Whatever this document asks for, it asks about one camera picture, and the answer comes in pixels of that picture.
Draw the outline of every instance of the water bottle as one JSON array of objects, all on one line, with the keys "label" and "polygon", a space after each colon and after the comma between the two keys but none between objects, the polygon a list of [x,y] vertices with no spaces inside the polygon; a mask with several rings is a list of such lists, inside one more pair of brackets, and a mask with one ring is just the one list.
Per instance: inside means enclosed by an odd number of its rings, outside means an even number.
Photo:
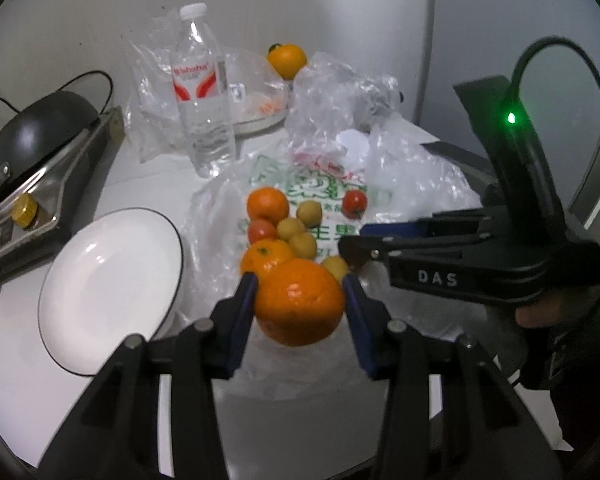
[{"label": "water bottle", "polygon": [[206,4],[180,9],[183,31],[171,73],[187,152],[199,176],[209,178],[235,160],[235,134],[224,55],[205,15]]}]

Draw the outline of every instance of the clear plastic bag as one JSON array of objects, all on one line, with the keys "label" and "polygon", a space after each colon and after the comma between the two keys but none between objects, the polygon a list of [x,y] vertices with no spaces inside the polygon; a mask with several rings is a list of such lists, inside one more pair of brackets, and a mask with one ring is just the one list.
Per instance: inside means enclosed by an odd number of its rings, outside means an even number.
[{"label": "clear plastic bag", "polygon": [[418,130],[398,114],[371,130],[365,168],[367,222],[408,222],[481,206],[462,171],[420,145],[428,134]]},{"label": "clear plastic bag", "polygon": [[398,81],[366,77],[334,57],[317,52],[294,79],[292,107],[286,117],[294,163],[349,176],[346,148],[336,140],[344,130],[369,133],[400,103]]},{"label": "clear plastic bag", "polygon": [[[369,163],[376,164],[376,160],[381,160],[388,171],[395,171],[397,182],[400,173],[398,168],[392,167],[389,155],[401,156],[408,159],[402,165],[404,179],[419,182],[411,189],[407,186],[410,193],[419,196],[412,197],[416,206],[411,207],[410,212],[398,215],[397,208],[406,202],[389,202],[390,218],[405,219],[417,213],[480,205],[477,195],[465,186],[466,181],[459,170],[437,157],[425,156],[421,152],[425,150],[417,142],[403,139],[397,146],[380,142],[385,134],[376,132],[372,136],[372,139],[379,137],[375,146],[379,158],[369,158]],[[291,203],[291,214],[302,200],[322,203],[324,219],[320,227],[313,230],[318,238],[317,261],[337,254],[341,235],[359,231],[363,222],[347,220],[339,208],[346,190],[360,188],[360,183],[289,164],[287,147],[288,143],[281,140],[245,156],[193,195],[184,228],[190,254],[187,272],[190,299],[180,312],[184,323],[208,316],[218,300],[234,293],[240,279],[240,258],[248,246],[245,204],[253,189],[274,186],[283,190]],[[385,152],[394,149],[402,152]],[[366,172],[373,175],[371,169],[366,168]],[[435,182],[426,183],[426,178]],[[371,222],[376,217],[365,216],[363,220]],[[425,335],[454,339],[462,332],[469,332],[478,337],[492,355],[501,347],[499,327],[502,324],[484,306],[391,288],[382,266],[365,267],[360,278],[371,297],[384,301],[393,316],[405,319]],[[330,337],[300,348],[275,343],[254,323],[242,367],[231,381],[219,387],[240,396],[285,400],[338,390],[364,380],[347,321],[343,318]]]},{"label": "clear plastic bag", "polygon": [[[233,295],[240,280],[240,259],[248,246],[245,204],[253,189],[280,188],[290,201],[291,214],[300,200],[322,203],[323,222],[314,230],[318,261],[337,254],[340,234],[358,232],[359,222],[348,221],[335,210],[348,187],[357,186],[289,165],[285,144],[278,142],[243,157],[193,195],[183,231],[189,249],[189,301],[180,311],[182,322],[208,316],[218,300]],[[363,380],[343,317],[327,339],[300,348],[276,343],[254,323],[241,368],[218,387],[240,396],[285,400]]]},{"label": "clear plastic bag", "polygon": [[[134,88],[125,107],[125,131],[141,162],[161,153],[187,153],[169,56],[181,27],[173,9],[152,18],[130,43]],[[236,132],[243,124],[284,114],[288,90],[267,59],[243,48],[225,48],[224,54]]]}]

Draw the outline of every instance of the white wall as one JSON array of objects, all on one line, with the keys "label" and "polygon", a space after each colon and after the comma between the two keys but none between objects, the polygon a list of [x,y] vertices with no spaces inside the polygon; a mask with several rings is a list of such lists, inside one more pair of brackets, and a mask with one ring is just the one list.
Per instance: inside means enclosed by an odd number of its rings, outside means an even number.
[{"label": "white wall", "polygon": [[395,75],[406,96],[402,111],[413,116],[432,0],[6,0],[0,94],[23,107],[80,72],[103,68],[113,74],[122,102],[130,84],[126,38],[150,17],[196,1],[209,4],[209,22],[225,45],[266,53],[272,43],[297,43],[309,55],[324,50]]},{"label": "white wall", "polygon": [[[504,74],[522,51],[549,35],[581,44],[600,70],[600,8],[594,0],[436,0],[433,49],[421,126],[484,153],[452,86]],[[565,203],[600,136],[600,94],[586,66],[562,48],[528,67],[522,99]]]}]

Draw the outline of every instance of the frying pan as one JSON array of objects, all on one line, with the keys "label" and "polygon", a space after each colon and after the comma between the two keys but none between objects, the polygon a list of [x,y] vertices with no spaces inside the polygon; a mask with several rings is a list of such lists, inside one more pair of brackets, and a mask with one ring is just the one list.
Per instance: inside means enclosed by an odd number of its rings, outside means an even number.
[{"label": "frying pan", "polygon": [[97,118],[87,99],[67,91],[49,94],[17,114],[0,131],[0,167],[8,162],[11,168],[0,186],[0,201]]}]

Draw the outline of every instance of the hand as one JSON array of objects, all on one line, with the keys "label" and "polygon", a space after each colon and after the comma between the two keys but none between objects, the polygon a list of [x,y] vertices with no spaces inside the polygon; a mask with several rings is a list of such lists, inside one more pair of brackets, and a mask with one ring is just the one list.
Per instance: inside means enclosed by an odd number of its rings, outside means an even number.
[{"label": "hand", "polygon": [[531,305],[516,309],[523,328],[542,328],[584,316],[600,294],[600,286],[548,290]]}]

